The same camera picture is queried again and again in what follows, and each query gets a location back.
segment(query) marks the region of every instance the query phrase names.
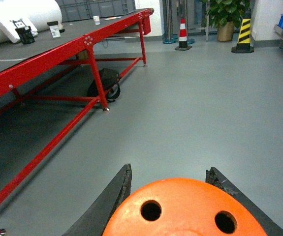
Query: plant pot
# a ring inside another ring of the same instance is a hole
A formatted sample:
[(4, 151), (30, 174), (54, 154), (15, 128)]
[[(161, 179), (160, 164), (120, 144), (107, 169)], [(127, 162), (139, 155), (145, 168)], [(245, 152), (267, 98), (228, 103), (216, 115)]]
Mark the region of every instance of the plant pot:
[(234, 33), (234, 24), (232, 21), (226, 23), (225, 26), (218, 28), (217, 40), (221, 42), (232, 41)]

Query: white wall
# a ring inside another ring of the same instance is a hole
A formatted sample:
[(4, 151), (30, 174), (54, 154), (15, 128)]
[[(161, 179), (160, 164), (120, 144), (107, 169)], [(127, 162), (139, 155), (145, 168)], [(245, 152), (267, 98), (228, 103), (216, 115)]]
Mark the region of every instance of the white wall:
[(164, 34), (163, 2), (162, 0), (135, 0), (136, 8), (151, 7), (155, 10), (150, 16), (151, 33), (147, 36), (162, 36)]
[(252, 37), (255, 41), (274, 40), (279, 37), (274, 25), (279, 23), (283, 14), (283, 0), (256, 0), (252, 12)]

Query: gray plastic crate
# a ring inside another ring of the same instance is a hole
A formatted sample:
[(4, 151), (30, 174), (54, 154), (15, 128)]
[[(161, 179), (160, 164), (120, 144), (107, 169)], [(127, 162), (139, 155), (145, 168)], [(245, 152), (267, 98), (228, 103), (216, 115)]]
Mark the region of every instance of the gray plastic crate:
[(136, 10), (135, 0), (56, 0), (63, 22), (92, 19), (93, 16), (122, 16)]
[(90, 0), (92, 16), (122, 16), (136, 10), (135, 0)]
[(56, 0), (63, 16), (63, 22), (91, 19), (90, 5), (86, 0)]

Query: traffic cone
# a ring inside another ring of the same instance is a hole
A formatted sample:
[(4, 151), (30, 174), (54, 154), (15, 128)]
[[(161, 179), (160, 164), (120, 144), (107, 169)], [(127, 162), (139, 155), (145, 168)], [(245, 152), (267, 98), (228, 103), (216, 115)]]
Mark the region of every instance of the traffic cone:
[(254, 48), (251, 47), (251, 10), (247, 9), (244, 13), (240, 34), (236, 47), (231, 49), (233, 53), (252, 53)]
[(185, 19), (182, 17), (181, 26), (180, 26), (180, 38), (179, 38), (179, 46), (175, 48), (175, 50), (186, 51), (191, 49), (191, 46), (187, 44), (187, 32), (185, 26)]

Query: red metal frame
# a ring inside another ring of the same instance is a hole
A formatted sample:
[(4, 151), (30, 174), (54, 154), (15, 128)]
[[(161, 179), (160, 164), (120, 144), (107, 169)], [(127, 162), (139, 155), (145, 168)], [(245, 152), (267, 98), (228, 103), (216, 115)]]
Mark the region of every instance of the red metal frame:
[[(50, 143), (36, 156), (34, 159), (24, 167), (17, 176), (11, 180), (0, 191), (0, 204), (11, 194), (11, 192), (35, 169), (36, 166), (47, 156), (47, 154), (53, 150), (53, 148), (68, 134), (68, 132), (89, 112), (93, 106), (100, 102), (104, 108), (107, 107), (107, 101), (105, 94), (107, 91), (103, 91), (102, 83), (100, 80), (97, 61), (115, 61), (115, 60), (132, 60), (133, 62), (121, 73), (121, 77), (125, 76), (140, 60), (146, 64), (146, 53), (144, 46), (143, 35), (148, 34), (151, 31), (149, 16), (152, 15), (153, 10), (150, 8), (141, 10), (125, 17), (119, 21), (116, 21), (110, 25), (107, 25), (101, 29), (92, 31), (82, 37), (65, 43), (59, 47), (49, 50), (43, 54), (35, 56), (24, 62), (19, 63), (5, 71), (0, 72), (0, 96), (11, 91), (15, 94), (16, 100), (5, 106), (0, 110), (0, 114), (17, 103), (24, 101), (25, 99), (42, 99), (42, 100), (61, 100), (61, 101), (76, 101), (76, 102), (88, 102), (88, 104), (82, 109), (82, 111), (54, 138)], [(138, 24), (136, 30), (124, 30), (134, 24)], [(139, 58), (121, 58), (121, 59), (95, 59), (93, 47), (94, 44), (101, 40), (110, 37), (118, 32), (139, 32), (140, 43), (142, 49), (142, 57)], [(87, 60), (67, 60), (75, 54), (86, 50), (89, 56)], [(48, 81), (37, 86), (27, 94), (20, 95), (16, 88), (23, 83), (31, 80), (35, 76), (47, 71), (48, 69), (58, 64), (69, 64), (69, 68), (49, 79)], [(44, 86), (58, 80), (70, 72), (77, 65), (90, 64), (94, 79), (97, 85), (99, 95), (97, 97), (66, 97), (66, 96), (34, 96), (33, 94)]]

